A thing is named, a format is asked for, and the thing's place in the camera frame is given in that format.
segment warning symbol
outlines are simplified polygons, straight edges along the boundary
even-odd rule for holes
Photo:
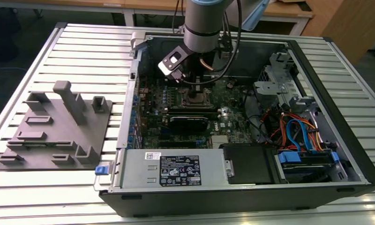
[[[161,176],[167,176],[169,173],[167,173],[167,169],[161,169]]]

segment slotted metal surface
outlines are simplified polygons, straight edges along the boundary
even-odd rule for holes
[[[0,154],[27,110],[22,100],[30,91],[47,91],[55,80],[69,80],[71,91],[83,99],[97,94],[111,100],[101,161],[114,159],[125,87],[131,58],[129,39],[134,30],[170,32],[166,29],[67,24],[55,29],[0,116]],[[375,95],[333,44],[316,37],[244,34],[245,37],[297,41],[340,112],[375,164]],[[301,76],[301,85],[309,89]],[[0,172],[0,224],[375,224],[375,192],[340,199],[314,210],[266,211],[194,215],[185,217],[121,218],[98,198],[109,176],[93,171]]]

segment table leg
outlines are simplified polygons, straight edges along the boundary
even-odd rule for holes
[[[300,36],[306,23],[308,18],[300,18],[298,21],[294,23],[292,30],[289,31],[289,35]]]
[[[125,25],[127,27],[134,27],[133,14],[134,14],[133,9],[130,8],[123,9]]]

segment gray 3d printed part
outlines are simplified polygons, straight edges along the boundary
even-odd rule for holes
[[[57,81],[53,91],[61,99],[30,93],[0,169],[93,169],[98,164],[111,102],[102,96],[82,100],[67,81]]]

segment power supply label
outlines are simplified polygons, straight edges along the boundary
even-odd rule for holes
[[[198,156],[161,156],[158,180],[162,187],[201,185]]]

